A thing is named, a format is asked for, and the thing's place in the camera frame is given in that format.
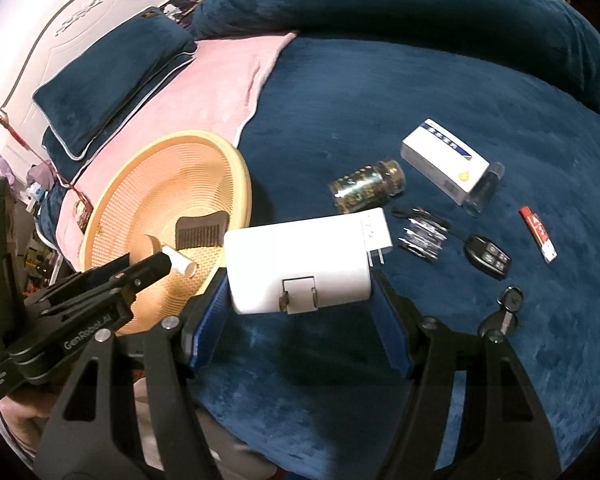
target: black key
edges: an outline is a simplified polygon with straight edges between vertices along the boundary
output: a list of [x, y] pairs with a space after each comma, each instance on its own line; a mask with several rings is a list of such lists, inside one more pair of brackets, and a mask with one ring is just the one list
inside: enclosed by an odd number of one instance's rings
[[511, 268], [511, 258], [484, 236], [469, 236], [464, 241], [464, 255], [472, 266], [496, 280], [504, 280]]

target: red gum pack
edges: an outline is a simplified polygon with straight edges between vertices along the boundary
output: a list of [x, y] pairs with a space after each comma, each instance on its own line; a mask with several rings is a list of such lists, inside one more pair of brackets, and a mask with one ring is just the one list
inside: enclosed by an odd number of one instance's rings
[[549, 239], [549, 235], [546, 233], [546, 229], [542, 225], [538, 215], [526, 205], [520, 210], [520, 215], [525, 220], [526, 226], [531, 231], [536, 244], [538, 244], [542, 257], [550, 264], [558, 254], [555, 252], [554, 245]]

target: white headboard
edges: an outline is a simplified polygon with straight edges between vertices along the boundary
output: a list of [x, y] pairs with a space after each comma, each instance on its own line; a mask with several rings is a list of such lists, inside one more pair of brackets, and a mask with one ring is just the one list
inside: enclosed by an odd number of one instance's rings
[[[104, 34], [169, 0], [0, 0], [0, 107], [11, 126], [45, 156], [48, 126], [32, 102], [40, 85]], [[0, 126], [0, 153], [24, 180], [38, 159]]]

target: blue velvet bedspread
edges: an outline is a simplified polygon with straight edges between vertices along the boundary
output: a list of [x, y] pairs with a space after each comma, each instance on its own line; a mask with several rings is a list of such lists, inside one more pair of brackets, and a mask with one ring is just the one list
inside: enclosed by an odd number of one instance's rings
[[[282, 52], [244, 129], [252, 224], [335, 214], [327, 184], [398, 158], [400, 141], [426, 118], [501, 161], [503, 183], [477, 220], [406, 163], [395, 205], [496, 240], [513, 259], [505, 282], [471, 267], [459, 240], [433, 266], [396, 249], [383, 270], [422, 313], [469, 333], [504, 286], [523, 289], [512, 344], [569, 464], [600, 424], [600, 37], [560, 0], [204, 0], [193, 19], [197, 38], [290, 28], [323, 33]], [[520, 218], [523, 205], [551, 235], [550, 265]], [[401, 224], [389, 220], [395, 237]], [[462, 379], [438, 465], [453, 457]], [[409, 384], [389, 368], [364, 306], [352, 305], [231, 316], [192, 390], [282, 467], [365, 480], [384, 459]]]
[[[252, 224], [334, 214], [327, 184], [398, 158], [432, 118], [499, 160], [506, 176], [473, 220], [408, 164], [395, 204], [422, 206], [512, 256], [499, 283], [471, 267], [459, 240], [430, 266], [395, 249], [383, 267], [424, 314], [475, 333], [504, 286], [525, 293], [512, 344], [532, 379], [564, 465], [600, 424], [600, 116], [529, 75], [482, 60], [382, 41], [300, 37], [283, 51], [240, 151], [253, 181]], [[547, 265], [518, 209], [542, 218]], [[392, 235], [400, 223], [390, 217]], [[239, 438], [312, 479], [374, 478], [408, 384], [390, 370], [362, 306], [300, 316], [232, 316], [196, 398]], [[461, 389], [439, 464], [450, 462]]]

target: clear plastic bottle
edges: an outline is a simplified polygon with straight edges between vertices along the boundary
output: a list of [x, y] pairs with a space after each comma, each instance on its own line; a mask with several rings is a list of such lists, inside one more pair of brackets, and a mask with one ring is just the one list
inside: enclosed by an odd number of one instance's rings
[[381, 160], [329, 184], [336, 207], [341, 213], [355, 213], [386, 204], [404, 190], [405, 178], [395, 160]]
[[464, 210], [474, 218], [482, 213], [496, 192], [503, 176], [504, 166], [499, 162], [492, 162], [474, 188], [469, 192], [467, 198], [464, 199], [462, 203]]

